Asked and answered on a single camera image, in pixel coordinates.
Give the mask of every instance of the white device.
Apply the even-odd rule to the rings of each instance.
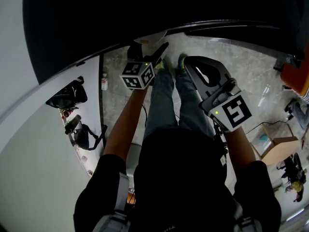
[[[221,62],[192,56],[184,59],[184,67],[203,100],[199,107],[223,131],[234,131],[252,117],[246,91],[240,90]]]

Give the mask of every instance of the green sneaker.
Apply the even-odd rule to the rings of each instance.
[[[162,60],[160,63],[158,63],[156,66],[155,66],[155,69],[158,70],[158,71],[161,71],[161,70],[164,70],[166,69],[167,66],[166,66],[166,63],[164,60]]]
[[[184,72],[184,71],[185,71],[183,61],[184,61],[185,57],[187,57],[187,56],[188,56],[188,55],[185,54],[185,53],[181,53],[181,54],[179,55],[179,58],[178,58],[178,66],[177,66],[177,68],[176,68],[176,72],[177,72],[177,73],[181,73],[181,72]]]

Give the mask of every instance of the forearm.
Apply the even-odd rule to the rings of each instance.
[[[255,161],[255,155],[242,127],[233,132],[226,133],[225,138],[237,177],[242,169]]]
[[[126,161],[132,139],[140,118],[140,111],[145,99],[147,89],[134,90],[117,119],[111,134],[108,137],[104,155],[113,154]]]

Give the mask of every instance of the white bottle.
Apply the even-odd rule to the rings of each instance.
[[[102,90],[107,90],[107,86],[108,86],[107,74],[103,73],[103,78],[101,79],[101,88],[102,88]]]

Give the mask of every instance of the person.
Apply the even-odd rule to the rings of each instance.
[[[129,231],[241,231],[254,223],[263,231],[278,231],[281,209],[262,161],[242,128],[225,135],[237,177],[235,194],[225,186],[221,146],[198,107],[200,99],[187,75],[181,55],[176,89],[181,98],[180,120],[173,109],[174,82],[163,61],[158,69],[145,135],[134,173],[135,207]],[[126,174],[126,157],[138,124],[145,90],[134,90],[110,133],[103,156],[79,196],[74,213],[77,232],[93,231],[111,214],[119,173]]]
[[[296,118],[296,120],[298,121],[300,127],[305,131],[304,135],[301,139],[302,141],[302,148],[305,145],[309,144],[309,109],[306,109],[306,112],[304,113],[301,108],[300,108],[300,104],[296,99],[291,99],[291,101],[286,105],[285,112],[289,112],[290,114],[293,114]]]
[[[284,169],[285,173],[282,178],[288,178],[289,186],[286,187],[285,191],[296,191],[296,199],[294,202],[300,202],[303,198],[304,193],[304,183],[306,182],[306,172],[304,171],[300,159],[297,153],[295,155],[290,155],[284,160],[284,166],[277,169]]]

